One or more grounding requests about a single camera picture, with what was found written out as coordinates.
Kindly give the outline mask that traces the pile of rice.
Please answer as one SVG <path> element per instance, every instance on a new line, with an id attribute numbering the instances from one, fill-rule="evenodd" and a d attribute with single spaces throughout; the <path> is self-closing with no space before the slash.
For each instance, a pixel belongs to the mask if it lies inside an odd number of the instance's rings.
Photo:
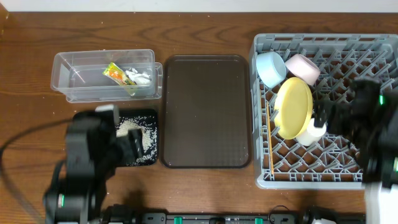
<path id="1" fill-rule="evenodd" d="M 158 124 L 155 115 L 121 116 L 121 122 L 116 128 L 117 137 L 124 136 L 130 129 L 140 129 L 142 131 L 142 143 L 144 155 L 134 161 L 125 159 L 122 166 L 137 167 L 150 166 L 154 164 L 158 156 Z"/>

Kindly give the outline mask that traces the yellow plate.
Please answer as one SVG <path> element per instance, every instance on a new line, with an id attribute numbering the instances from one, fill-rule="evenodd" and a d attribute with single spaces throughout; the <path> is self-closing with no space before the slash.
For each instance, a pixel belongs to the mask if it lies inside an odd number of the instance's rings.
<path id="1" fill-rule="evenodd" d="M 284 139 L 296 138 L 311 120 L 313 98 L 309 86 L 297 77 L 287 79 L 277 92 L 274 109 L 278 135 Z"/>

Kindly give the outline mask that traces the white cup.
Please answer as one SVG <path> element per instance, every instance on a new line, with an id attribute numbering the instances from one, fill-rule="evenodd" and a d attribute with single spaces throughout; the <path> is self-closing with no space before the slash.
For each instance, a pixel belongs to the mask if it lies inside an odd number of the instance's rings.
<path id="1" fill-rule="evenodd" d="M 298 143 L 303 146 L 310 146 L 311 144 L 318 142 L 322 136 L 326 133 L 326 124 L 318 128 L 314 125 L 315 119 L 312 118 L 306 128 L 306 130 L 296 137 Z"/>

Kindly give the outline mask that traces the white bowl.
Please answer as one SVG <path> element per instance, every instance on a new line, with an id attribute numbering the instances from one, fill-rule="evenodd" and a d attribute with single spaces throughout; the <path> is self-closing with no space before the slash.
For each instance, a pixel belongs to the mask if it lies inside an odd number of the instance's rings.
<path id="1" fill-rule="evenodd" d="M 285 62 L 287 69 L 308 85 L 314 85 L 320 75 L 320 69 L 308 58 L 295 54 Z"/>

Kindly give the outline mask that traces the wooden chopstick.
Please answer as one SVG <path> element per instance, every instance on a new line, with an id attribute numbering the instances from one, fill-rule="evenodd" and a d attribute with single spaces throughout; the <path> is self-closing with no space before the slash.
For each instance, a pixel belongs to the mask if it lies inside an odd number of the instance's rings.
<path id="1" fill-rule="evenodd" d="M 268 133 L 268 147 L 269 147 L 269 166 L 271 175 L 274 175 L 274 161 L 273 161 L 273 152 L 272 152 L 272 135 L 271 135 L 271 117 L 269 111 L 269 102 L 266 102 L 266 115 L 267 115 L 267 133 Z"/>

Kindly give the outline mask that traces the light blue bowl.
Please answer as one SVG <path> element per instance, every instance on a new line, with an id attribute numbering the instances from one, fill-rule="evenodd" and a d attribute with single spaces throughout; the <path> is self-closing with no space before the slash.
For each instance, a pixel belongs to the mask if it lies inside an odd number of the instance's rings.
<path id="1" fill-rule="evenodd" d="M 276 52 L 259 54 L 256 58 L 256 70 L 268 88 L 274 88 L 286 78 L 286 66 L 282 57 Z"/>

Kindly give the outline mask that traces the white tissue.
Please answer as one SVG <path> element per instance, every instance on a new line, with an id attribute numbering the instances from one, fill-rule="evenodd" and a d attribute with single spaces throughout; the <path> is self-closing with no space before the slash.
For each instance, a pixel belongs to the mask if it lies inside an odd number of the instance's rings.
<path id="1" fill-rule="evenodd" d="M 130 68 L 126 70 L 125 73 L 136 85 L 149 85 L 152 81 L 150 75 L 146 72 L 139 73 L 135 68 Z"/>

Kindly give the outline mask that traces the green orange snack wrapper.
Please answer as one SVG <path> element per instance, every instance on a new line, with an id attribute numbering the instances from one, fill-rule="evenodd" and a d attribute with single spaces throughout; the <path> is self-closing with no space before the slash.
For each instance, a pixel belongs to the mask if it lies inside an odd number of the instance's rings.
<path id="1" fill-rule="evenodd" d="M 136 85 L 136 83 L 132 81 L 114 62 L 111 62 L 105 68 L 103 75 L 109 77 L 118 85 Z"/>

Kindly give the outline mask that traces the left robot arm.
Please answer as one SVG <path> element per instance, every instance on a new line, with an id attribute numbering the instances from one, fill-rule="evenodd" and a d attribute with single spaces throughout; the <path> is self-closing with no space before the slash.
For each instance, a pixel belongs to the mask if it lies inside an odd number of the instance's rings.
<path id="1" fill-rule="evenodd" d="M 67 127 L 67 157 L 44 195 L 46 223 L 89 223 L 100 215 L 106 181 L 117 167 L 142 157 L 137 130 L 117 136 L 119 108 L 103 105 L 76 114 Z"/>

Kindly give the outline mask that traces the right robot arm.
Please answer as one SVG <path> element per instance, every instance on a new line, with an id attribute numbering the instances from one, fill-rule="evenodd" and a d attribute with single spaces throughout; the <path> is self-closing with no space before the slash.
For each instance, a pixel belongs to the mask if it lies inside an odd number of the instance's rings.
<path id="1" fill-rule="evenodd" d="M 397 223 L 397 90 L 382 91 L 368 79 L 352 81 L 350 89 L 350 103 L 317 100 L 314 125 L 359 149 L 366 222 Z"/>

